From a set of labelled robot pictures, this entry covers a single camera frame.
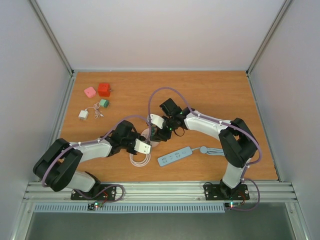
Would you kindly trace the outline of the light blue power strip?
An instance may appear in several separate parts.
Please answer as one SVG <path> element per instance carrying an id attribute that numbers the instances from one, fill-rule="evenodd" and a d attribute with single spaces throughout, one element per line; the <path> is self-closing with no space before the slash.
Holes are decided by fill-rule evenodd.
<path id="1" fill-rule="evenodd" d="M 157 159 L 157 162 L 160 167 L 164 167 L 166 165 L 172 164 L 174 162 L 177 162 L 179 160 L 182 160 L 186 157 L 189 157 L 193 154 L 192 149 L 187 146 L 184 148 L 181 148 L 179 150 L 176 150 L 174 152 L 168 153 L 164 156 L 161 156 Z"/>

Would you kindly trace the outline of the green small plug charger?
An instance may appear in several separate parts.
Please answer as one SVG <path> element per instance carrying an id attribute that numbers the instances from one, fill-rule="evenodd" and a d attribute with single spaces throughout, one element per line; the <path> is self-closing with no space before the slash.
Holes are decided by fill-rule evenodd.
<path id="1" fill-rule="evenodd" d="M 99 105 L 103 108 L 107 108 L 110 104 L 110 101 L 107 99 L 101 99 Z"/>

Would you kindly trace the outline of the dark green patterned cube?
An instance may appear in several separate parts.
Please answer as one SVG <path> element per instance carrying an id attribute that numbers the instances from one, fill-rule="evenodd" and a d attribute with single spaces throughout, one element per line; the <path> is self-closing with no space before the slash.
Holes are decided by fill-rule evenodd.
<path id="1" fill-rule="evenodd" d="M 156 141 L 157 139 L 157 130 L 158 130 L 158 127 L 157 126 L 152 126 L 151 127 L 151 131 L 150 131 L 150 140 L 151 141 Z"/>

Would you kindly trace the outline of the red cube plug adapter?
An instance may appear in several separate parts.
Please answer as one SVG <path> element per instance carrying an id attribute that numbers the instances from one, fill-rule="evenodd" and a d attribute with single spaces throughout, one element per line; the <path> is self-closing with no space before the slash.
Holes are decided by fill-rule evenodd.
<path id="1" fill-rule="evenodd" d="M 111 86 L 109 83 L 102 82 L 97 88 L 98 95 L 100 97 L 109 97 L 111 94 Z"/>

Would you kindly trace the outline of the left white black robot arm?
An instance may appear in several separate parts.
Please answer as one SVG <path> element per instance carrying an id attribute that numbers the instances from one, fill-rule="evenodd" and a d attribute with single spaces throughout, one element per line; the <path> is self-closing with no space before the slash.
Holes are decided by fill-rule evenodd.
<path id="1" fill-rule="evenodd" d="M 132 155 L 149 154 L 151 145 L 135 130 L 134 125 L 121 121 L 105 136 L 85 142 L 68 142 L 59 138 L 34 165 L 33 173 L 42 184 L 59 192 L 65 188 L 83 192 L 89 199 L 101 193 L 100 181 L 92 174 L 77 171 L 80 163 L 97 158 L 108 158 L 126 150 Z"/>

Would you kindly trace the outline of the white USB wall charger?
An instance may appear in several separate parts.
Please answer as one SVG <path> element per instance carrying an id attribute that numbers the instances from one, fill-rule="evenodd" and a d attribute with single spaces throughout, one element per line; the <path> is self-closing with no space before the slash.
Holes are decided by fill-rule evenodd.
<path id="1" fill-rule="evenodd" d="M 86 120 L 88 118 L 89 112 L 87 110 L 81 110 L 78 114 L 80 120 Z"/>

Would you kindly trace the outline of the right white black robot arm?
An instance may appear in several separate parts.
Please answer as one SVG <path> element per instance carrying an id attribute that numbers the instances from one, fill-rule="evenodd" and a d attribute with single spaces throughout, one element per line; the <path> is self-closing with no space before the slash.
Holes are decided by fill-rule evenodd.
<path id="1" fill-rule="evenodd" d="M 148 114 L 148 120 L 156 126 L 151 140 L 166 142 L 178 128 L 200 132 L 219 140 L 227 160 L 227 167 L 218 188 L 224 199 L 234 197 L 239 191 L 241 180 L 251 159 L 256 152 L 259 152 L 259 157 L 262 156 L 258 142 L 244 120 L 211 117 L 189 106 L 181 109 L 171 98 L 159 107 L 164 116 Z"/>

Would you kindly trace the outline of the pink round socket hub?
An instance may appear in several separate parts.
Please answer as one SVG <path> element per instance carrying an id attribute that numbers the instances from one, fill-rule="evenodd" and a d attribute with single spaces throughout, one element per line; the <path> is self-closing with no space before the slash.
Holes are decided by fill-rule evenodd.
<path id="1" fill-rule="evenodd" d="M 147 139 L 149 133 L 150 133 L 150 130 L 147 128 L 147 129 L 145 129 L 145 130 L 142 131 L 141 135 Z M 157 141 L 150 141 L 150 144 L 151 144 L 152 148 L 155 148 L 155 147 L 157 147 L 160 143 L 157 142 Z"/>

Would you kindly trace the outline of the pink cube plug adapter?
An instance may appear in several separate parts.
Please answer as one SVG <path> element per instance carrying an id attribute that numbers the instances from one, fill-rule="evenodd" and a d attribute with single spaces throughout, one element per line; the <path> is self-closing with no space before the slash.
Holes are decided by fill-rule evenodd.
<path id="1" fill-rule="evenodd" d="M 84 94 L 85 94 L 88 98 L 93 98 L 94 96 L 96 96 L 97 92 L 96 92 L 96 90 L 95 90 L 92 86 L 90 86 L 90 87 L 88 87 L 88 88 L 86 88 L 86 89 L 84 90 Z"/>

